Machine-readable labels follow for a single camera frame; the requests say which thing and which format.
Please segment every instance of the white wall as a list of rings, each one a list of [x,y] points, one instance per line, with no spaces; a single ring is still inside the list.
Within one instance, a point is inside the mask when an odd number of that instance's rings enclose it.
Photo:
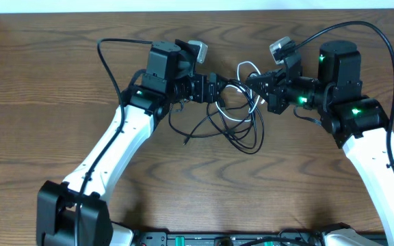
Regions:
[[[0,0],[0,14],[366,8],[394,8],[394,0]]]

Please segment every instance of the wooden tabletop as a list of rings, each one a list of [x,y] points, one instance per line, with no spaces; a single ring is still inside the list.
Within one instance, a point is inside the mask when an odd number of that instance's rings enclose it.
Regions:
[[[377,25],[394,48],[394,10],[0,14],[0,244],[35,243],[39,188],[45,180],[61,182],[111,122],[118,103],[96,53],[99,38],[202,40],[209,51],[197,70],[235,77],[236,65],[245,60],[261,71],[275,69],[268,46],[279,38],[299,43],[352,20]],[[390,57],[370,29],[334,30],[302,48],[304,74],[317,76],[320,44],[336,39],[357,43],[363,93],[389,113]],[[121,89],[146,67],[149,48],[104,45]],[[241,75],[251,71],[245,67]],[[189,131],[205,109],[187,104],[173,124]],[[119,180],[111,219],[172,232],[271,232],[340,221],[382,231],[363,182],[332,136],[295,118],[291,108],[282,115],[268,113],[266,105],[260,109],[265,141],[252,156],[223,137],[184,146],[183,137],[162,121]],[[209,125],[200,130],[213,131]]]

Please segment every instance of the wood grain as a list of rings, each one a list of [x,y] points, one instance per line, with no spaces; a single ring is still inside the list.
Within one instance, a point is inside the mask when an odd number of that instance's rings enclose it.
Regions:
[[[117,100],[96,54],[97,39],[202,40],[209,53],[198,71],[234,77],[243,60],[275,69],[268,45],[283,36],[300,42],[349,20],[379,26],[394,47],[394,10],[0,15],[0,245],[35,243],[38,189],[71,172],[110,123]],[[335,39],[357,43],[363,92],[389,111],[391,63],[371,30],[335,30],[304,47],[305,75],[317,74],[319,45]],[[148,50],[104,46],[122,89],[146,66]],[[359,175],[332,137],[291,110],[280,116],[266,113],[265,105],[261,110],[265,142],[253,156],[223,137],[183,146],[161,122],[118,182],[111,218],[170,231],[270,232],[340,221],[382,231]],[[190,103],[173,122],[188,131],[204,114],[204,105]],[[213,129],[206,125],[205,131]]]

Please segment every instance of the green light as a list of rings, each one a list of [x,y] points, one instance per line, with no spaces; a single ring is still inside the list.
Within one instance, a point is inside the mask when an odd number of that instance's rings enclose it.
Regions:
[[[299,103],[306,103],[306,102],[308,102],[307,98],[305,98],[303,96],[299,97]]]
[[[352,110],[352,113],[354,113],[354,115],[356,115],[356,114],[358,114],[358,113],[361,113],[361,110],[353,109],[353,110]]]

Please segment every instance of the robotic arm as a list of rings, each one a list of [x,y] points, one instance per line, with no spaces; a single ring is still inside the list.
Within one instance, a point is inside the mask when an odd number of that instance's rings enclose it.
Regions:
[[[389,245],[394,245],[394,176],[386,153],[389,120],[380,103],[361,95],[360,53],[347,41],[333,41],[320,48],[319,76],[303,77],[300,54],[280,55],[294,45],[288,37],[270,46],[275,62],[284,68],[254,74],[245,84],[264,98],[267,110],[281,114],[289,105],[317,109],[320,124],[334,137],[337,147],[355,165],[378,211]],[[112,223],[107,204],[116,182],[131,157],[150,137],[170,105],[188,99],[214,103],[229,80],[218,74],[209,78],[195,73],[207,46],[201,42],[152,43],[142,84],[134,80],[122,93],[124,127],[82,184],[95,158],[119,130],[121,108],[100,141],[62,184],[46,181],[38,194],[36,242],[38,245],[73,245],[76,223],[80,245],[131,244],[130,229]],[[394,135],[392,137],[394,154]],[[68,208],[82,204],[79,221]],[[325,245],[374,245],[343,228],[323,234]]]

